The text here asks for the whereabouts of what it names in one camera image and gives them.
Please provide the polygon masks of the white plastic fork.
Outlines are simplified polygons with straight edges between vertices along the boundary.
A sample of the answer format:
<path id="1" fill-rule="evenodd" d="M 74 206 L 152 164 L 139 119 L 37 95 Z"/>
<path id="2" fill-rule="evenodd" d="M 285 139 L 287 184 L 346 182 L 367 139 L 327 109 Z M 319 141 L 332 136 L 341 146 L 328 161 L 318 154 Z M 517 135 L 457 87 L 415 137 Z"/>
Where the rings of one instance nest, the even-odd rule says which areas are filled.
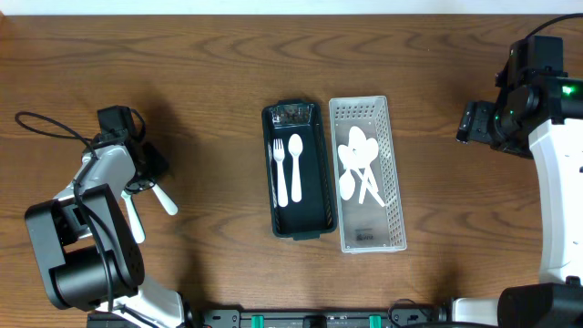
<path id="1" fill-rule="evenodd" d="M 121 193 L 121 197 L 125 202 L 127 208 L 128 219 L 133 238 L 137 244 L 143 243 L 146 239 L 146 234 L 144 232 L 140 217 L 138 216 L 138 212 L 133 202 L 132 195 L 123 191 Z"/>
<path id="2" fill-rule="evenodd" d="M 277 166 L 277 188 L 278 188 L 278 206 L 285 208 L 288 203 L 288 192 L 285 179 L 285 173 L 283 168 L 283 161 L 285 159 L 285 151 L 283 146 L 283 141 L 281 138 L 277 138 L 273 141 L 273 158 L 276 161 Z"/>
<path id="3" fill-rule="evenodd" d="M 179 209 L 177 204 L 157 183 L 153 183 L 151 189 L 168 215 L 173 216 L 178 213 Z"/>

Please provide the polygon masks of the white plastic spoon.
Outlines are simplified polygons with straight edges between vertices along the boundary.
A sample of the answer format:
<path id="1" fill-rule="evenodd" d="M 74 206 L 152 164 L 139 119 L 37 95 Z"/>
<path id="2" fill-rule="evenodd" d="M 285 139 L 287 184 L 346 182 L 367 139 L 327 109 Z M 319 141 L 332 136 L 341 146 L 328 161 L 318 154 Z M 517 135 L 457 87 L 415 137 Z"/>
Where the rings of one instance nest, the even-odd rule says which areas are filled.
<path id="1" fill-rule="evenodd" d="M 356 157 L 353 154 L 353 151 L 346 145 L 340 145 L 338 147 L 337 154 L 343 166 L 345 168 L 350 168 L 352 170 L 352 173 L 355 173 L 360 178 L 362 186 L 362 183 L 365 181 L 365 177 L 363 176 L 363 173 L 360 171 L 360 169 L 357 168 Z M 377 195 L 374 195 L 371 185 L 369 183 L 365 183 L 365 185 L 367 188 L 366 192 L 370 192 L 373 198 L 378 202 L 378 204 L 381 207 L 385 207 L 386 204 L 383 201 L 382 197 L 379 195 L 379 193 Z"/>
<path id="2" fill-rule="evenodd" d="M 362 142 L 366 141 L 367 139 L 368 138 L 365 136 L 364 132 L 360 128 L 358 128 L 356 126 L 353 126 L 353 127 L 350 128 L 350 131 L 349 131 L 349 148 L 353 150 L 353 154 L 356 157 L 356 165 L 357 165 L 357 168 L 358 169 L 359 169 L 359 167 L 358 167 L 357 156 L 356 156 L 356 151 L 355 150 L 358 148 L 358 146 Z"/>
<path id="3" fill-rule="evenodd" d="M 371 185 L 374 195 L 378 194 L 378 186 L 373 174 L 371 163 L 378 156 L 379 146 L 375 138 L 368 138 L 366 141 L 362 142 L 355 151 L 358 167 L 364 169 L 363 176 L 365 177 L 365 181 L 362 183 L 359 194 L 359 203 L 363 204 L 365 192 L 367 191 L 365 183 Z"/>
<path id="4" fill-rule="evenodd" d="M 355 190 L 355 180 L 350 168 L 344 168 L 344 173 L 339 178 L 340 195 L 343 200 L 349 200 Z"/>
<path id="5" fill-rule="evenodd" d="M 288 150 L 292 156 L 291 199 L 293 202 L 300 202 L 302 200 L 300 155 L 303 151 L 303 144 L 302 138 L 298 134 L 291 135 Z"/>

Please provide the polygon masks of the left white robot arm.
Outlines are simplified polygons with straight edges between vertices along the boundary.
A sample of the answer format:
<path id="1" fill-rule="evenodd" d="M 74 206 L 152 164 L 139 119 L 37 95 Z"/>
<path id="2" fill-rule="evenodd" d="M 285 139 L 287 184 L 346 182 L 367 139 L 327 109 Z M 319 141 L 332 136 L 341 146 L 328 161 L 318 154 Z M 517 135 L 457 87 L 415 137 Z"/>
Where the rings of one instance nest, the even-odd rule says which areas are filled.
<path id="1" fill-rule="evenodd" d="M 118 205 L 135 173 L 125 146 L 99 148 L 84 155 L 64 190 L 26 211 L 46 295 L 58 309 L 112 312 L 140 327 L 184 327 L 180 294 L 146 275 Z"/>

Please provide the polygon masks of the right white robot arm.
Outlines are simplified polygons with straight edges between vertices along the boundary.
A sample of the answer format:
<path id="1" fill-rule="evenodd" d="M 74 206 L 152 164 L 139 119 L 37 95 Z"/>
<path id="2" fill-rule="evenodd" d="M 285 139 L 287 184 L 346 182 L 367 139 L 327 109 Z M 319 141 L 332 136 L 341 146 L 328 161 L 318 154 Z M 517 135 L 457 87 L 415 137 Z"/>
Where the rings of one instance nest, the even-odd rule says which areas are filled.
<path id="1" fill-rule="evenodd" d="M 498 326 L 581 326 L 581 80 L 536 77 L 502 88 L 496 102 L 471 101 L 456 139 L 532 159 L 537 169 L 543 231 L 538 282 L 502 291 Z"/>

